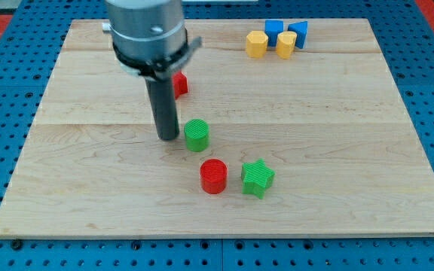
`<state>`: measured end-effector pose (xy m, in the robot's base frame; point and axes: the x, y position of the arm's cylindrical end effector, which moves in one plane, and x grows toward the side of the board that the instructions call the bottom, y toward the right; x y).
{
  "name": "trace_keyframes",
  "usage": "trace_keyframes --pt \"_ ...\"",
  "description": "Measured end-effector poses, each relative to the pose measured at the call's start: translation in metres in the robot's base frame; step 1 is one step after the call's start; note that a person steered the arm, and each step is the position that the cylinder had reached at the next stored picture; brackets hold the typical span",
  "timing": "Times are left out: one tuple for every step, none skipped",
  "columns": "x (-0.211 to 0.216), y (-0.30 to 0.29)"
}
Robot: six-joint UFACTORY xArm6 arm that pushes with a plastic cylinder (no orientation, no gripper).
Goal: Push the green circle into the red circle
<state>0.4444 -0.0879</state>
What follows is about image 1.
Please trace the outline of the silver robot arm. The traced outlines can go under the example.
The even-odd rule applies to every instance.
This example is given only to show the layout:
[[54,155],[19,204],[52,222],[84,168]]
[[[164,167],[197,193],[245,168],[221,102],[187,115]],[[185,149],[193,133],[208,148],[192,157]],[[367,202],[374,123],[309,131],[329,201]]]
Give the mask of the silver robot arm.
[[188,39],[180,0],[106,0],[112,45],[118,60],[138,75],[170,79],[202,46]]

